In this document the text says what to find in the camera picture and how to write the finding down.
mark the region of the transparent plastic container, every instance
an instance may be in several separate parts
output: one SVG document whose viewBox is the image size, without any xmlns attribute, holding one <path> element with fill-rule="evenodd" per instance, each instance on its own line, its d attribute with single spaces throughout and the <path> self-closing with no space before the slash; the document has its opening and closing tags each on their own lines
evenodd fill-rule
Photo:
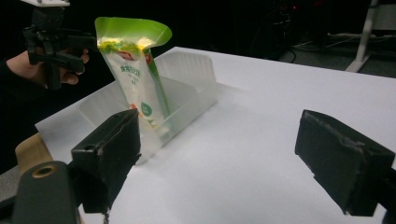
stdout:
<svg viewBox="0 0 396 224">
<path fill-rule="evenodd" d="M 155 129 L 140 120 L 142 156 L 137 164 L 146 161 L 217 101 L 216 77 L 209 57 L 173 51 L 155 58 L 155 63 L 171 115 Z M 111 115 L 128 108 L 119 84 L 114 81 L 80 102 L 78 112 L 96 128 Z"/>
</svg>

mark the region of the human hand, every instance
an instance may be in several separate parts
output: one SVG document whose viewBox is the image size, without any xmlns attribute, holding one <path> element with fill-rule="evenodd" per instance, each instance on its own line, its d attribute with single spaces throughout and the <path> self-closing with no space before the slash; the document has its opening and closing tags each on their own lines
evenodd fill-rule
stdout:
<svg viewBox="0 0 396 224">
<path fill-rule="evenodd" d="M 87 63 L 90 59 L 88 55 L 88 50 L 84 49 L 81 55 L 81 59 L 84 63 Z M 7 60 L 8 68 L 16 75 L 29 79 L 34 83 L 42 85 L 47 88 L 45 68 L 43 63 L 30 64 L 29 55 L 27 51 Z M 65 68 L 60 68 L 61 82 L 70 85 L 75 85 L 78 83 L 78 76 L 82 73 L 73 73 L 67 71 Z"/>
</svg>

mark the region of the black sleeve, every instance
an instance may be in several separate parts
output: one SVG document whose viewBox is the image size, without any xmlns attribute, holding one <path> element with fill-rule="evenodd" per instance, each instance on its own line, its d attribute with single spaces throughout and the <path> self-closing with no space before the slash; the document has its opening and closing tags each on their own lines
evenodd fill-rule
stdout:
<svg viewBox="0 0 396 224">
<path fill-rule="evenodd" d="M 9 70 L 7 60 L 0 62 L 0 105 L 14 107 L 42 97 L 46 89 Z"/>
<path fill-rule="evenodd" d="M 35 132 L 26 116 L 27 103 L 44 98 L 46 91 L 14 74 L 6 61 L 0 62 L 0 174 L 17 165 L 15 147 Z"/>
</svg>

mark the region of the white table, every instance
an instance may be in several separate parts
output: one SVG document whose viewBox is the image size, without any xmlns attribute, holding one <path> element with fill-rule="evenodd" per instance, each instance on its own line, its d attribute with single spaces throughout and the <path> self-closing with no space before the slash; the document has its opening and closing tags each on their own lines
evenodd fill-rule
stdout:
<svg viewBox="0 0 396 224">
<path fill-rule="evenodd" d="M 381 223 L 381 205 L 374 217 L 345 216 L 294 146 L 302 112 L 310 109 L 394 150 L 396 79 L 172 50 L 212 59 L 218 101 L 133 167 L 110 223 Z M 102 222 L 100 215 L 83 216 L 88 224 Z"/>
</svg>

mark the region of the spout pouch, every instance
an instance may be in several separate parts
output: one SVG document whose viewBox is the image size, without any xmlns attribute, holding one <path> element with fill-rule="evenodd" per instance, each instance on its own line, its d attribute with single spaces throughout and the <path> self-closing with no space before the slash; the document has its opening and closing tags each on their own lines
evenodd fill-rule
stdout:
<svg viewBox="0 0 396 224">
<path fill-rule="evenodd" d="M 98 48 L 128 105 L 157 127 L 170 111 L 150 49 L 165 44 L 171 30 L 156 21 L 108 17 L 97 18 L 95 28 Z"/>
</svg>

